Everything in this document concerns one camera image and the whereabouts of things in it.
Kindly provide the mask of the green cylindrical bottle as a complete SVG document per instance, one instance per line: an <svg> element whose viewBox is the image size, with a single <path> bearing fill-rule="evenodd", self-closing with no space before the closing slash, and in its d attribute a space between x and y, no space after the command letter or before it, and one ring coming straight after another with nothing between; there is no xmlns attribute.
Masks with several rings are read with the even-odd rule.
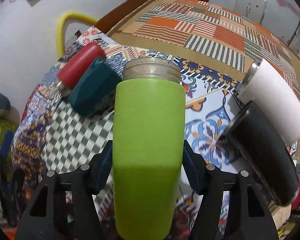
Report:
<svg viewBox="0 0 300 240"><path fill-rule="evenodd" d="M123 239L164 239L177 201L185 129L179 67L144 57L126 63L113 126L115 226Z"/></svg>

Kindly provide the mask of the dark green hexagonal cup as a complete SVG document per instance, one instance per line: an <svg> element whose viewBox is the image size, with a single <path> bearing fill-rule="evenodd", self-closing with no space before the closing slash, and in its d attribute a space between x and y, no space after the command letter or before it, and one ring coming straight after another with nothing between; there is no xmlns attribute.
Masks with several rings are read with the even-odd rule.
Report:
<svg viewBox="0 0 300 240"><path fill-rule="evenodd" d="M106 61L97 57L68 96L68 103L83 117L102 114L113 104L121 81Z"/></svg>

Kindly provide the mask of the white tumbler cup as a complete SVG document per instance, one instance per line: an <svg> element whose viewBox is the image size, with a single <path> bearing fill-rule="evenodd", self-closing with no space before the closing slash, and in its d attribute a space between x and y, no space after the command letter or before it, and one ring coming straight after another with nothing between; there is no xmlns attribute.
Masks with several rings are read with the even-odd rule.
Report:
<svg viewBox="0 0 300 240"><path fill-rule="evenodd" d="M244 104L256 103L287 146L300 138L300 100L266 59L255 59L236 96Z"/></svg>

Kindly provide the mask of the red tumbler cup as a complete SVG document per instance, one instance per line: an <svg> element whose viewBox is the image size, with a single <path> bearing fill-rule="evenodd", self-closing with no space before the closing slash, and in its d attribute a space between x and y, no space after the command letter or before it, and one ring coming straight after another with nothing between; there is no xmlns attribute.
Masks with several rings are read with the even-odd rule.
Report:
<svg viewBox="0 0 300 240"><path fill-rule="evenodd" d="M101 57L106 59L104 50L90 42L74 55L57 74L56 88L61 97L68 96L93 61Z"/></svg>

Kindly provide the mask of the patchwork patterned tablecloth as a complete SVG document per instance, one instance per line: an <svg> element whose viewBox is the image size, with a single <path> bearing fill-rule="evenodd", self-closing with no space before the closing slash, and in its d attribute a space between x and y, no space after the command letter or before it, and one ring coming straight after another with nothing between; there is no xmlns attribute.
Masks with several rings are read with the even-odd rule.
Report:
<svg viewBox="0 0 300 240"><path fill-rule="evenodd" d="M19 129L13 152L21 155L38 153L44 178L52 170L62 174L88 164L94 155L102 152L108 141L113 142L115 99L102 114L83 117L68 103L70 94L61 97L56 88L58 72L90 42L104 50L104 61L122 81L126 63L134 59L165 59L180 69L180 83L185 89L185 129L171 227L177 231L185 228L189 239L214 239L222 214L223 194L228 192L224 239L278 239L262 194L262 190L266 190L272 199L269 190L247 159L223 135L247 104L236 96L241 81L181 57L146 47L115 44L94 27L80 37L74 53L59 59L58 71L44 84L41 93L47 108L36 115L27 129ZM110 175L104 189L93 196L93 201L104 239L109 239L113 233L118 233L114 210L113 151Z"/></svg>

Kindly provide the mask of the black thermos bottle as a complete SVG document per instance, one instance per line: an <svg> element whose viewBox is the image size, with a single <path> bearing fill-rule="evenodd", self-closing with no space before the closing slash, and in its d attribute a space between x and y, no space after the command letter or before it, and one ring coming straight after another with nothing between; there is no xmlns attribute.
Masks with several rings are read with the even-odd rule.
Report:
<svg viewBox="0 0 300 240"><path fill-rule="evenodd" d="M256 103L249 101L223 135L247 159L277 205L294 202L300 189L296 167L285 143Z"/></svg>

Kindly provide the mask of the striped patchwork bed mat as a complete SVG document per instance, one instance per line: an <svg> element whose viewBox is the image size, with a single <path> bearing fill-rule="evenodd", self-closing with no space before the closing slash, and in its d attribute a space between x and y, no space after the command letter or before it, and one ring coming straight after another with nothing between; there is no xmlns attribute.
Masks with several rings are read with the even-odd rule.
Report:
<svg viewBox="0 0 300 240"><path fill-rule="evenodd" d="M300 59L265 27L198 0L148 0L108 35L117 42L162 49L218 70L245 74L266 59L300 98Z"/></svg>

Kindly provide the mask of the white small cabinet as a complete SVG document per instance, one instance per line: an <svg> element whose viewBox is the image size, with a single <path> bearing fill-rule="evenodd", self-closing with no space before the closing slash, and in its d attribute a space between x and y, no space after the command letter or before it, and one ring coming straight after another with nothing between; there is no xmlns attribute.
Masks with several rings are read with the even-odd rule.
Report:
<svg viewBox="0 0 300 240"><path fill-rule="evenodd" d="M234 11L255 23L261 24L266 5L267 0L236 0Z"/></svg>

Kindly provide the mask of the wooden bed frame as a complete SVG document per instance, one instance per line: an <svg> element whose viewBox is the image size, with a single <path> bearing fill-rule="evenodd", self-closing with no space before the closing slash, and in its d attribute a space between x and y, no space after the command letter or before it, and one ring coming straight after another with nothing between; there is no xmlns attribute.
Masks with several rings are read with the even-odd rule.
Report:
<svg viewBox="0 0 300 240"><path fill-rule="evenodd" d="M99 19L94 26L106 34L127 15L140 6L145 5L148 1L149 0L127 0Z"/></svg>

